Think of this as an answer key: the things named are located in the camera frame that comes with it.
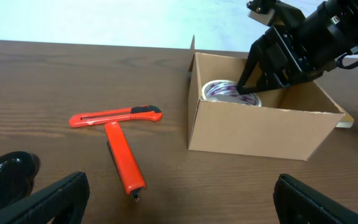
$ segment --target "packing tape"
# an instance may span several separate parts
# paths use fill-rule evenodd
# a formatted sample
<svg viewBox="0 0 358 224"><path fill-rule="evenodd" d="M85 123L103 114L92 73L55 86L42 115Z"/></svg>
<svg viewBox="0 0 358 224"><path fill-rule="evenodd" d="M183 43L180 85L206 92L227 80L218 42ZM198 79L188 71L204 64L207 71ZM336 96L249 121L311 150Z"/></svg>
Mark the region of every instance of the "packing tape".
<svg viewBox="0 0 358 224"><path fill-rule="evenodd" d="M262 106L262 101L256 93L240 95L236 86L236 82L231 80L210 81L201 89L203 99Z"/></svg>

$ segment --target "wire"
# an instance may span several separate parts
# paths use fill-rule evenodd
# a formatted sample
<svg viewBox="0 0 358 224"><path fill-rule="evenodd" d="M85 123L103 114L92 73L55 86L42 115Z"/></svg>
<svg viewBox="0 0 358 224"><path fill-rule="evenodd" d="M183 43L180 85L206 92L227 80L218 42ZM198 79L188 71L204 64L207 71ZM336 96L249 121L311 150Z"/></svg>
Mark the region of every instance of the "wire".
<svg viewBox="0 0 358 224"><path fill-rule="evenodd" d="M353 68L356 68L358 67L358 61L354 62L353 64L350 64L350 65L347 65L347 66L344 66L343 65L343 58L348 56L349 54L346 53L346 54L343 54L341 55L337 60L336 60L336 66L338 66L339 68L343 68L343 69L353 69Z"/></svg>

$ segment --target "white background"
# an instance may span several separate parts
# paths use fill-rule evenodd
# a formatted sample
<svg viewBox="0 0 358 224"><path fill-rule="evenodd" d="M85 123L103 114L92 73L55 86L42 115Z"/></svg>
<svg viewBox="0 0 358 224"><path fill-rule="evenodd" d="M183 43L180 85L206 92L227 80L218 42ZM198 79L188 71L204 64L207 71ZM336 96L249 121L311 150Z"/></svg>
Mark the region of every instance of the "white background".
<svg viewBox="0 0 358 224"><path fill-rule="evenodd" d="M319 0L283 0L305 16ZM0 40L247 52L267 27L243 0L0 0Z"/></svg>

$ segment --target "brown wooden surface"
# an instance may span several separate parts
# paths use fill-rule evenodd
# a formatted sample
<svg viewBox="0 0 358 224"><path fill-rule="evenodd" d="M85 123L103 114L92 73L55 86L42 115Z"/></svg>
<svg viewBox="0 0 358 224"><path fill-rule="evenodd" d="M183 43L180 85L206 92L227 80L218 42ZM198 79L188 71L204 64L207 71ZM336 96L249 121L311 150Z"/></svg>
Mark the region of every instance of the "brown wooden surface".
<svg viewBox="0 0 358 224"><path fill-rule="evenodd" d="M358 69L319 80L356 121L304 162L188 151L190 60L189 50L0 41L0 156L40 157L33 192L86 172L83 223L278 223L272 193L281 173L358 212ZM121 124L147 182L135 203L123 193L103 127L71 129L68 119L147 104L163 111L161 121Z"/></svg>

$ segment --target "red object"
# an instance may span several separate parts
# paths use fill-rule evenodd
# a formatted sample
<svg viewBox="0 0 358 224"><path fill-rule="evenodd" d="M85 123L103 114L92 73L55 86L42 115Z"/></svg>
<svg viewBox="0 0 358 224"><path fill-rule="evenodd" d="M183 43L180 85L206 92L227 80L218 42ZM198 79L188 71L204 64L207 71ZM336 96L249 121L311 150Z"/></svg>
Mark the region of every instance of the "red object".
<svg viewBox="0 0 358 224"><path fill-rule="evenodd" d="M104 129L109 139L111 154L116 163L125 193L137 199L138 191L145 188L146 183L128 146L124 133L118 122L107 123L104 125Z"/></svg>
<svg viewBox="0 0 358 224"><path fill-rule="evenodd" d="M76 114L70 118L69 123L72 128L79 128L83 126L106 124L113 121L128 121L133 119L159 121L161 117L162 112L160 109L156 106L148 105L95 113Z"/></svg>

